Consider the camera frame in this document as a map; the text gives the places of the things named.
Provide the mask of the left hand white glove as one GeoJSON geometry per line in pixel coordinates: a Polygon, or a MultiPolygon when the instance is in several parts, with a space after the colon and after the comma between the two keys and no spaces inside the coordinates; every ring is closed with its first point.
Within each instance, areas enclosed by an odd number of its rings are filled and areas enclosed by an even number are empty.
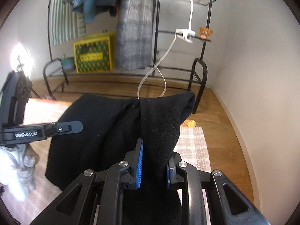
{"type": "Polygon", "coordinates": [[[13,147],[1,146],[1,184],[6,185],[12,196],[20,202],[36,189],[35,165],[38,154],[30,144],[13,147]]]}

